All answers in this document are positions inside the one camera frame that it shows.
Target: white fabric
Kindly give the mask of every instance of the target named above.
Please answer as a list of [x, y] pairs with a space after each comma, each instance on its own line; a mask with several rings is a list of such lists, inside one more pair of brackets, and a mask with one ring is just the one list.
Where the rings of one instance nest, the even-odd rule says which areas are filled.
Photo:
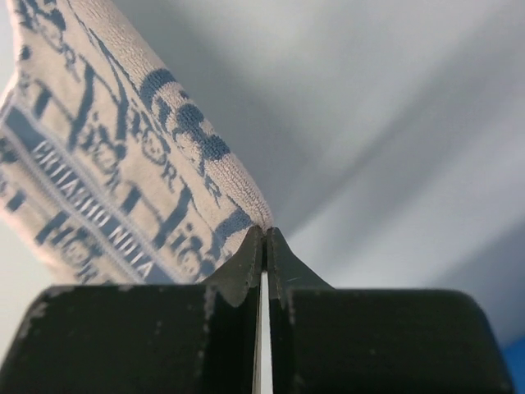
[[8, 1], [3, 217], [58, 282], [197, 282], [271, 214], [175, 77], [109, 1]]

